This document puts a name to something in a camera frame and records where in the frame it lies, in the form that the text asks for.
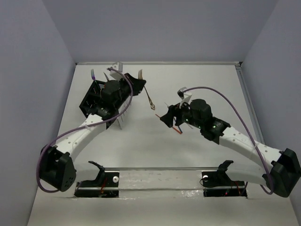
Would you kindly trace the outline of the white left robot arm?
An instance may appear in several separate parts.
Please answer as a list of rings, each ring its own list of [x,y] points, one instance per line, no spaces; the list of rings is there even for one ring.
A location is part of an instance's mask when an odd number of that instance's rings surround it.
[[[79,108],[84,122],[43,147],[36,169],[37,181],[44,181],[65,192],[76,181],[74,161],[84,148],[113,123],[124,128],[127,112],[134,96],[139,95],[146,80],[137,79],[128,73],[110,72],[112,80],[94,80]]]

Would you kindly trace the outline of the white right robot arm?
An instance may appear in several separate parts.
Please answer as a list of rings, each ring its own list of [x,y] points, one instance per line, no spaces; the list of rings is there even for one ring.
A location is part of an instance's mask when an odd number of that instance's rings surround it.
[[[203,99],[191,103],[170,105],[160,120],[169,128],[189,124],[201,135],[218,145],[229,148],[256,164],[242,166],[225,160],[209,177],[209,181],[223,185],[231,181],[245,181],[266,186],[272,193],[287,198],[301,178],[301,166],[296,153],[271,148],[239,132],[229,123],[213,116],[211,107]]]

